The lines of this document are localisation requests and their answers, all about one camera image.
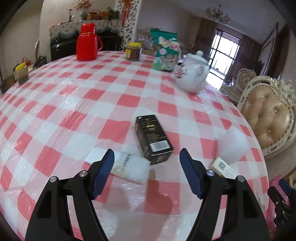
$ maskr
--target cushioned chair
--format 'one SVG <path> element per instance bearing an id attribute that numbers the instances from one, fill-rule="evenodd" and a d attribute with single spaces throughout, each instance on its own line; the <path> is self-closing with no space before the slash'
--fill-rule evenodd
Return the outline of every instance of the cushioned chair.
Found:
<path id="1" fill-rule="evenodd" d="M 240 69 L 237 73 L 237 79 L 234 79 L 234 86 L 222 86 L 220 91 L 230 100 L 238 103 L 246 85 L 256 76 L 257 75 L 253 70 Z"/>
<path id="2" fill-rule="evenodd" d="M 237 105 L 253 129 L 265 158 L 288 148 L 296 137 L 296 98 L 291 81 L 258 76 L 245 88 Z"/>

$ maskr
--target red and white checkered tablecloth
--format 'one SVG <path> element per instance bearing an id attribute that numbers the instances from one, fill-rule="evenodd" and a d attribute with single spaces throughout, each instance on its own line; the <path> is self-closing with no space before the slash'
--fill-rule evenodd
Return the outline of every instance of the red and white checkered tablecloth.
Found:
<path id="1" fill-rule="evenodd" d="M 99 52 L 96 60 L 70 56 L 51 62 L 14 85 L 0 99 L 0 208 L 23 238 L 35 203 L 50 176 L 70 178 L 88 169 L 93 147 L 142 156 L 135 118 L 156 114 L 175 151 L 151 166 L 145 185 L 110 175 L 94 207 L 114 241 L 186 240 L 201 201 L 192 194 L 179 163 L 187 148 L 208 167 L 217 140 L 234 125 L 246 135 L 250 151 L 232 167 L 247 180 L 264 212 L 268 177 L 255 135 L 246 120 L 210 85 L 189 95 L 173 74 L 151 69 L 153 57 L 129 62 L 124 52 Z M 73 201 L 69 200 L 70 209 Z M 222 198 L 214 237 L 221 232 L 226 207 Z M 74 233 L 81 237 L 73 211 Z"/>

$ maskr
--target blue gripper pad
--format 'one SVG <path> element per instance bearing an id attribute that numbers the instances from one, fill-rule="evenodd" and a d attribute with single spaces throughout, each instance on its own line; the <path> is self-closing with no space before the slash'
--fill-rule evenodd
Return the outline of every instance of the blue gripper pad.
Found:
<path id="1" fill-rule="evenodd" d="M 201 188 L 201 178 L 195 171 L 194 164 L 192 163 L 192 158 L 188 156 L 187 152 L 182 149 L 180 151 L 180 163 L 188 180 L 191 191 L 197 195 L 199 199 L 203 198 L 204 192 Z"/>
<path id="2" fill-rule="evenodd" d="M 292 194 L 292 188 L 289 186 L 289 184 L 285 181 L 285 179 L 279 180 L 279 186 L 284 191 L 285 195 L 290 197 Z"/>
<path id="3" fill-rule="evenodd" d="M 98 171 L 97 176 L 94 179 L 94 190 L 92 192 L 92 198 L 95 199 L 97 196 L 102 194 L 102 191 L 107 182 L 108 176 L 111 172 L 111 169 L 114 165 L 114 151 L 108 149 L 105 155 L 103 156 L 101 162 L 101 167 Z"/>

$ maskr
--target flower vase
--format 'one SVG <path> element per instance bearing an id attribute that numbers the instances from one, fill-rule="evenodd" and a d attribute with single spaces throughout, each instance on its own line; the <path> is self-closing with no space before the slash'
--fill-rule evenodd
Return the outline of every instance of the flower vase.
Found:
<path id="1" fill-rule="evenodd" d="M 87 9 L 85 8 L 80 9 L 80 12 L 79 12 L 80 22 L 86 20 L 87 14 L 88 14 Z"/>

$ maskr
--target curtain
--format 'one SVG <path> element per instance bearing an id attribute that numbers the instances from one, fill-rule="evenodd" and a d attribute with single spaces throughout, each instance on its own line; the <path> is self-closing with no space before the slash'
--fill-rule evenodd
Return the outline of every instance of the curtain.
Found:
<path id="1" fill-rule="evenodd" d="M 207 19 L 202 19 L 200 27 L 195 39 L 194 53 L 198 50 L 204 52 L 204 55 L 209 56 L 211 51 L 212 42 L 216 35 L 217 23 Z"/>
<path id="2" fill-rule="evenodd" d="M 238 71 L 242 68 L 254 69 L 259 58 L 260 51 L 261 45 L 244 35 L 241 39 L 239 51 L 235 61 L 230 67 L 225 81 L 230 82 L 232 77 L 236 79 Z"/>

